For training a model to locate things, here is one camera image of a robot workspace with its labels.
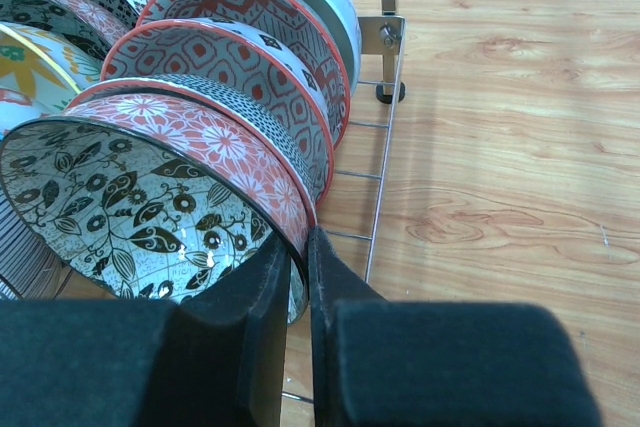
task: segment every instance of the stack of bowls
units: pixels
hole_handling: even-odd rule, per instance
[[[277,235],[299,318],[307,236],[360,69],[351,0],[90,0],[119,13],[125,28],[110,36],[75,1],[47,1],[101,34],[75,44],[91,45],[101,81],[73,78],[62,110],[7,132],[0,182],[24,224],[115,295],[177,302]],[[9,27],[39,39],[33,25]]]

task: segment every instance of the dish rack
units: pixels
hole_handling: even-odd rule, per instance
[[[405,96],[405,86],[402,83],[402,65],[404,59],[406,20],[397,15],[398,0],[381,0],[381,15],[358,17],[360,29],[362,31],[362,55],[375,55],[382,58],[382,80],[359,80],[359,84],[374,85],[376,87],[376,98],[383,104],[389,105],[388,122],[386,124],[375,122],[350,121],[352,125],[360,125],[371,129],[386,130],[384,142],[382,167],[379,174],[370,174],[349,170],[336,170],[337,174],[375,179],[378,181],[378,191],[375,200],[375,210],[373,216],[373,226],[370,235],[359,235],[343,231],[328,232],[332,235],[350,237],[369,242],[369,252],[365,267],[364,280],[368,283],[371,277],[373,266],[378,227],[380,223],[380,210],[384,197],[384,189],[389,165],[389,154],[393,139],[393,126],[398,103]],[[61,283],[58,293],[66,285],[72,274],[69,269],[65,280]],[[313,403],[308,399],[289,392],[283,392],[283,396],[293,400]]]

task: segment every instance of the wooden table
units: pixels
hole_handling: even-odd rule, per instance
[[[377,14],[379,0],[355,0]],[[542,304],[573,338],[607,425],[640,425],[640,0],[400,0],[404,80],[372,285],[390,299]],[[368,58],[362,78],[380,76]],[[385,121],[361,86],[352,118]],[[352,126],[337,167],[377,172]],[[320,211],[367,234],[376,184],[336,176]],[[366,242],[334,238],[358,272]],[[95,295],[74,277],[67,296]],[[307,316],[284,389],[312,397]],[[313,425],[285,400],[282,425]]]

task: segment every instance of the wood grain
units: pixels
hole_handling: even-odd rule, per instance
[[[379,0],[355,0],[377,14]],[[391,299],[550,308],[607,425],[640,415],[640,0],[400,0],[404,81],[372,284]],[[363,78],[379,78],[365,58]],[[361,86],[352,119],[385,121]],[[337,167],[375,172],[384,138],[350,128]],[[325,226],[368,234],[377,184],[336,176]],[[368,245],[333,237],[363,273]],[[285,390],[312,396],[308,314]],[[285,400],[282,425],[313,425]]]

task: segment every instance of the black rubber foot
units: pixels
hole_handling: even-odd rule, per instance
[[[400,95],[398,96],[398,102],[402,102],[404,99],[404,95],[406,94],[406,88],[404,86],[404,82],[400,82]],[[379,102],[383,104],[390,105],[391,100],[393,99],[392,95],[384,93],[384,86],[382,84],[376,85],[376,98]]]

